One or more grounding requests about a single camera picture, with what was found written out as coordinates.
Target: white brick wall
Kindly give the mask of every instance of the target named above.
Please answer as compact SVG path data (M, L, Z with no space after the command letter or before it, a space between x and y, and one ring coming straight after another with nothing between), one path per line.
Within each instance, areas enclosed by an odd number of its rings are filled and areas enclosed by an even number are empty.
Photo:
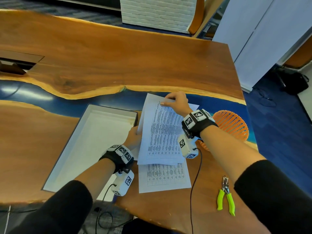
M188 33L196 0L120 0L126 24Z

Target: stack of paper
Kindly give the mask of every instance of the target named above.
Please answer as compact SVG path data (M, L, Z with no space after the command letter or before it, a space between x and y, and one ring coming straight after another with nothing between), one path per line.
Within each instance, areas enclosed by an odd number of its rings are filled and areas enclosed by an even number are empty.
M191 181L177 138L182 130L182 116L160 102L174 101L147 94L138 132L142 142L138 153L139 193L190 188ZM189 104L192 110L198 105Z

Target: person's left hand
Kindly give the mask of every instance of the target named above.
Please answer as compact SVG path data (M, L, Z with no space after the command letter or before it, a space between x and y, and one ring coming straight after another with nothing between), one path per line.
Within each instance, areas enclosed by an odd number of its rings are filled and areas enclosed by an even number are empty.
M138 126L132 127L128 133L126 141L123 143L128 149L133 150L138 147L142 140L142 134L136 134L138 131Z

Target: white cable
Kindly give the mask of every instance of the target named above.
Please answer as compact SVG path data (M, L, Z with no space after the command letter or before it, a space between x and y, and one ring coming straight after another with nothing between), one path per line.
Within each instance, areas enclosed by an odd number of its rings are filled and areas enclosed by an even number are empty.
M11 205L9 207L9 212L7 213L7 223L5 224L5 229L4 229L4 233L3 234L6 233L7 225L9 224L10 211L11 211Z

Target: black bag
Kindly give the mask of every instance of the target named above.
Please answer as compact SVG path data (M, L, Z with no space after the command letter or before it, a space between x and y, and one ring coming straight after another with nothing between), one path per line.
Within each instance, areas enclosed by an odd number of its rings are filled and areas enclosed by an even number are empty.
M299 72L289 74L280 71L277 75L282 83L282 90L290 95L297 95L309 87L309 78Z

